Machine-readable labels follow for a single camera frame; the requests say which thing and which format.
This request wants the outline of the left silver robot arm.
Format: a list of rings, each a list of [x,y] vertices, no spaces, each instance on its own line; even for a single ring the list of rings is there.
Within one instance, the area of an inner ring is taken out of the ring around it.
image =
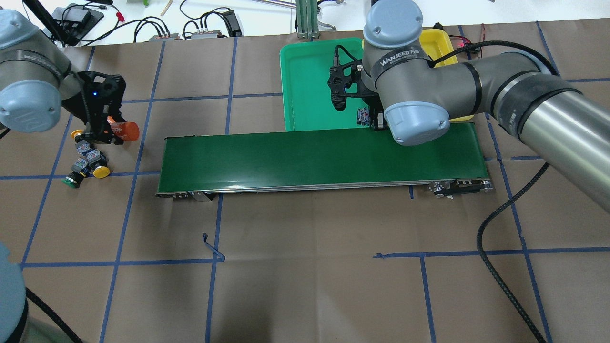
[[[120,108],[126,82],[120,75],[80,71],[23,14],[0,13],[1,124],[24,133],[44,132],[65,109],[85,124],[79,140],[122,145],[128,137]]]

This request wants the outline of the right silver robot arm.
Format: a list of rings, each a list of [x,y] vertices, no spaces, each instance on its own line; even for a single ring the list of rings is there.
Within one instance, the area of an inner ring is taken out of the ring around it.
[[[488,113],[603,209],[610,204],[609,110],[558,76],[539,52],[509,41],[510,51],[441,66],[420,44],[423,15],[411,0],[379,0],[363,30],[363,56],[334,57],[327,85],[333,106],[373,101],[394,140],[421,145],[444,135],[451,119]]]

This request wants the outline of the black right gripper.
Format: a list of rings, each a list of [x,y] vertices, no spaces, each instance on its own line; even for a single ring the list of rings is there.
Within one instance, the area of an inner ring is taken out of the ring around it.
[[[369,107],[373,130],[385,130],[386,120],[379,95],[364,85],[362,60],[356,59],[344,46],[334,48],[333,65],[329,68],[327,85],[330,89],[331,102],[337,111],[344,111],[348,98],[363,100]]]

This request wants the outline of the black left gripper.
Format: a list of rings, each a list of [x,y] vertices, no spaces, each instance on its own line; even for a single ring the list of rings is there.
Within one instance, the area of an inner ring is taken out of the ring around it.
[[[76,95],[62,101],[71,115],[85,124],[83,138],[100,145],[123,145],[124,141],[113,134],[107,117],[126,121],[120,108],[126,89],[121,75],[95,71],[70,72],[68,81],[76,81]]]

